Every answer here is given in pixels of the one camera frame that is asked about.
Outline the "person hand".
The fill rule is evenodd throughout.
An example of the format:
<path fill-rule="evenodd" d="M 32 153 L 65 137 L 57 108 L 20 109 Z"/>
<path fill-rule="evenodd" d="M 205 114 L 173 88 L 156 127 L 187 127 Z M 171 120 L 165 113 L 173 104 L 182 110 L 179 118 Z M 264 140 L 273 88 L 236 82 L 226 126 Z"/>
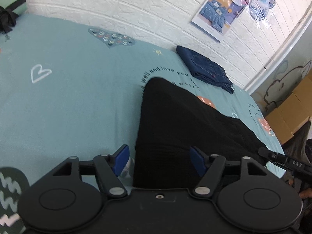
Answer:
<path fill-rule="evenodd" d="M 305 186 L 300 179 L 297 179 L 290 173 L 286 172 L 283 175 L 282 180 L 289 186 L 293 187 L 302 199 L 311 199 L 311 187 L 307 186 L 304 190 L 300 190 Z"/>

